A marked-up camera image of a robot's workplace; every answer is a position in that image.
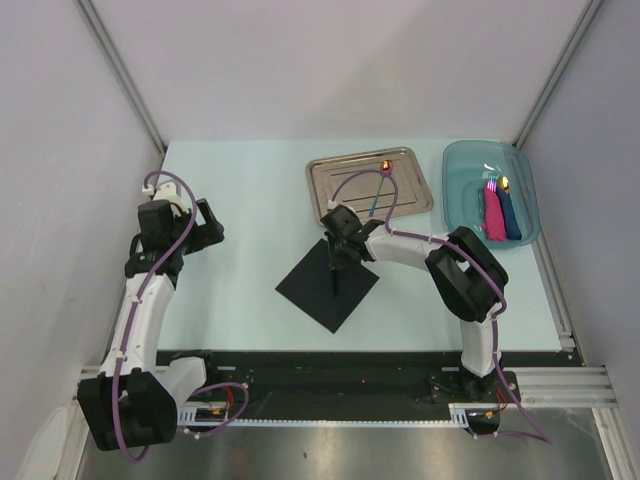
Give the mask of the dark knife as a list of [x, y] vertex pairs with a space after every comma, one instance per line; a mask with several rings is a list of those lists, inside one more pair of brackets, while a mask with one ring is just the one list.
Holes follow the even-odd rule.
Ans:
[[332, 281], [332, 289], [333, 289], [334, 296], [339, 295], [339, 273], [340, 273], [339, 269], [336, 269], [336, 268], [331, 269], [331, 281]]

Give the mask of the black paper napkin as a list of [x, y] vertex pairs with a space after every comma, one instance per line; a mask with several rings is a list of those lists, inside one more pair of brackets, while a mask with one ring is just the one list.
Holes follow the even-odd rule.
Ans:
[[339, 295], [333, 295], [328, 242], [319, 240], [275, 290], [335, 334], [368, 295], [379, 276], [362, 265], [341, 269]]

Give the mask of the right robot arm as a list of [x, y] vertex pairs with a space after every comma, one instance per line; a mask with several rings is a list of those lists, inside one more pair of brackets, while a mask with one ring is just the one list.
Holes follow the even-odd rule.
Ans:
[[433, 388], [484, 401], [501, 380], [497, 317], [506, 310], [508, 274], [476, 234], [459, 227], [447, 238], [392, 228], [381, 220], [362, 223], [347, 206], [334, 204], [321, 224], [334, 269], [364, 262], [392, 262], [431, 275], [447, 309], [460, 320], [461, 366], [453, 379], [430, 380]]

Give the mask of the iridescent spoon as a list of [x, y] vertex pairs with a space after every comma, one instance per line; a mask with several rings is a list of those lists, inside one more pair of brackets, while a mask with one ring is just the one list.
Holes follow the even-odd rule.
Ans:
[[369, 210], [369, 216], [370, 217], [373, 217], [375, 212], [376, 212], [377, 204], [378, 204], [378, 201], [379, 201], [379, 198], [380, 198], [380, 195], [381, 195], [382, 188], [383, 188], [383, 185], [385, 183], [385, 180], [392, 175], [393, 161], [392, 160], [384, 160], [381, 163], [379, 170], [381, 172], [381, 180], [379, 182], [376, 194], [374, 196], [374, 199], [372, 201], [372, 204], [371, 204], [371, 207], [370, 207], [370, 210]]

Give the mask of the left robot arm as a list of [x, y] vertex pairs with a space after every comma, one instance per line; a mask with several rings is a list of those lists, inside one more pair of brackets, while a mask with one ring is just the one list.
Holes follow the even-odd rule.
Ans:
[[218, 244], [224, 228], [208, 202], [190, 208], [154, 199], [138, 208], [139, 233], [125, 265], [125, 294], [112, 344], [96, 376], [82, 380], [77, 400], [96, 446], [102, 451], [166, 444], [176, 435], [178, 410], [194, 394], [207, 400], [221, 376], [203, 355], [184, 355], [156, 371], [164, 316], [185, 256]]

